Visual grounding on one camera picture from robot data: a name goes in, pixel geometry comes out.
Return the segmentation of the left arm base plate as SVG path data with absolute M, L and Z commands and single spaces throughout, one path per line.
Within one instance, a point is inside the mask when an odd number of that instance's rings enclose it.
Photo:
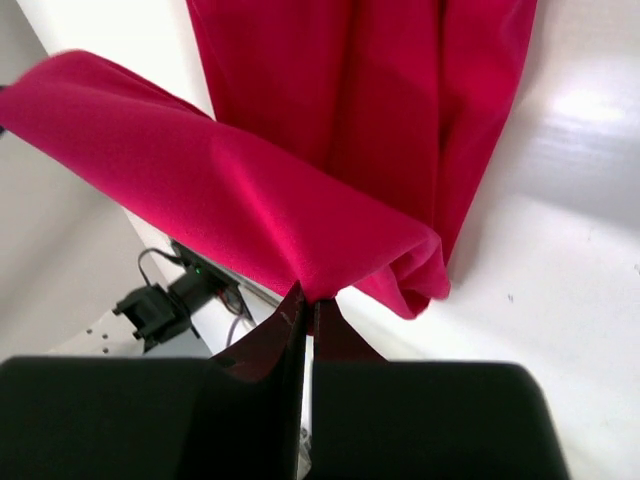
M 193 312 L 209 300 L 218 299 L 231 314 L 255 323 L 257 309 L 252 310 L 251 305 L 273 310 L 278 307 L 278 298 L 246 278 L 210 262 L 176 240 L 170 241 L 170 247 L 178 264 L 185 270 L 170 289 L 180 295 Z

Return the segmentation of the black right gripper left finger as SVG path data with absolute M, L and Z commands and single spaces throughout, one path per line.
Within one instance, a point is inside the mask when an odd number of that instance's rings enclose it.
M 293 479 L 304 295 L 208 358 L 15 357 L 1 366 L 5 479 Z

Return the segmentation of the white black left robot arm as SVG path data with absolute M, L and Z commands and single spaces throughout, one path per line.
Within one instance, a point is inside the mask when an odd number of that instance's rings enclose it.
M 214 298 L 198 283 L 144 286 L 126 295 L 92 325 L 52 348 L 51 355 L 80 357 L 207 358 L 211 350 L 193 323 Z

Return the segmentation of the red t shirt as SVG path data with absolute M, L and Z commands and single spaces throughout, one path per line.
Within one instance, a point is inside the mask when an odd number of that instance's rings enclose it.
M 86 51 L 1 124 L 266 288 L 354 286 L 405 319 L 446 265 L 523 72 L 532 1 L 191 1 L 213 113 Z

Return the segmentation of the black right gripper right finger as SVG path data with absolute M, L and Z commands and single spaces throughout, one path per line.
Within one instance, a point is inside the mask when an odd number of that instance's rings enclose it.
M 513 363 L 390 361 L 314 307 L 315 479 L 565 479 L 545 396 Z

